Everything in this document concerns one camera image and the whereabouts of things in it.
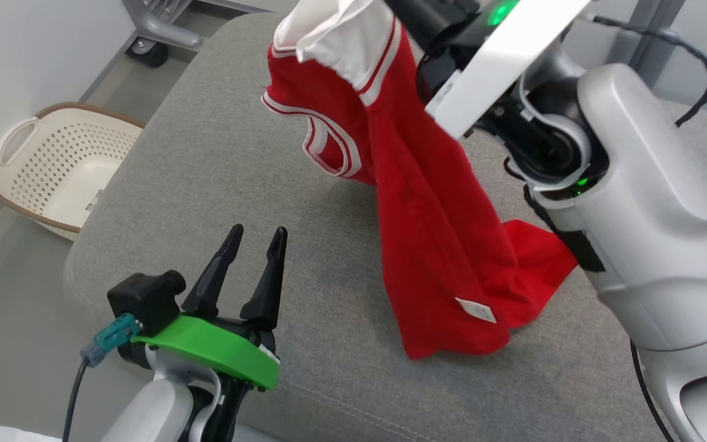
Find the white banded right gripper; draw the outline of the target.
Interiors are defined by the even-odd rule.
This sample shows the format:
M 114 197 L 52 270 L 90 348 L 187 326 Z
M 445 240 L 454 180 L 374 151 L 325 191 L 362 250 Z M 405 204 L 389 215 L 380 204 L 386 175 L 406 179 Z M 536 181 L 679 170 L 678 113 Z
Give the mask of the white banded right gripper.
M 472 59 L 466 42 L 419 42 L 416 92 L 429 103 L 427 113 L 448 135 L 462 137 L 587 5 L 587 1 L 519 1 Z M 482 3 L 388 1 L 387 6 L 416 41 L 430 41 L 478 12 Z

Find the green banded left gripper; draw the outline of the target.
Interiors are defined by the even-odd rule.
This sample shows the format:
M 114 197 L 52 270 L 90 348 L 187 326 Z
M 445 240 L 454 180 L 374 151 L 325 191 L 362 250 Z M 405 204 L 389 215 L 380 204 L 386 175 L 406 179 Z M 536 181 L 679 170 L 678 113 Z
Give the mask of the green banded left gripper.
M 236 259 L 244 234 L 234 225 L 182 303 L 189 316 L 174 319 L 156 336 L 137 335 L 132 342 L 165 349 L 193 363 L 273 390 L 280 363 L 277 356 L 249 339 L 194 317 L 218 316 L 218 299 L 228 267 Z M 287 250 L 287 229 L 278 227 L 266 252 L 267 263 L 252 298 L 241 309 L 241 319 L 261 331 L 273 331 L 279 319 Z

